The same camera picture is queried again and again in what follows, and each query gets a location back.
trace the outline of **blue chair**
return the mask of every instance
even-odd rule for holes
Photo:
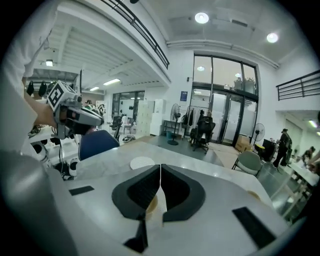
[[[91,132],[81,138],[78,151],[79,160],[85,160],[119,146],[119,142],[106,130]]]

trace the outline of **floor fan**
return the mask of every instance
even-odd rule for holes
[[[172,108],[171,108],[171,114],[170,114],[170,120],[174,121],[175,120],[175,124],[174,124],[174,132],[172,135],[172,139],[168,140],[168,144],[176,146],[179,143],[177,141],[175,141],[175,137],[176,137],[176,127],[177,127],[177,122],[179,117],[181,117],[180,114],[180,108],[179,105],[177,103],[173,104]]]
[[[255,145],[256,142],[261,141],[264,136],[265,136],[265,126],[262,123],[257,123],[254,127],[254,134],[253,134],[254,143],[253,143],[253,145]]]

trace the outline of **fluorescent light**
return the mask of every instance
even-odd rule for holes
[[[52,59],[47,59],[47,60],[45,61],[45,64],[46,64],[48,67],[53,67],[53,66],[54,66],[54,63],[53,63]]]
[[[310,125],[312,125],[314,128],[317,128],[317,127],[318,127],[315,121],[310,120],[309,123],[310,123]]]
[[[92,91],[95,91],[95,90],[98,90],[99,89],[99,87],[93,87],[92,89],[90,89],[90,91],[92,92]]]
[[[278,41],[278,35],[276,33],[270,33],[266,36],[266,39],[269,43],[275,43],[276,41]]]
[[[209,16],[204,12],[199,12],[194,16],[196,22],[205,24],[209,21]]]
[[[114,83],[118,83],[118,82],[120,82],[119,79],[113,79],[111,81],[105,82],[103,85],[104,86],[108,86],[108,85],[111,85],[111,84],[114,84]]]

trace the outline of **white paper plate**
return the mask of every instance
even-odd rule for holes
[[[145,166],[154,166],[155,162],[150,157],[139,156],[130,162],[130,167],[132,170],[145,167]]]

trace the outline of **black railing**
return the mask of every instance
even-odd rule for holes
[[[276,86],[278,101],[320,95],[320,70]]]
[[[155,53],[159,56],[160,60],[163,62],[166,69],[168,69],[169,61],[158,45],[155,38],[151,35],[149,30],[142,24],[142,22],[138,19],[138,17],[120,0],[100,0],[104,2],[106,5],[111,7],[112,10],[115,10],[118,14],[120,14],[127,22],[131,24],[143,38],[148,42],[148,44],[152,47]]]

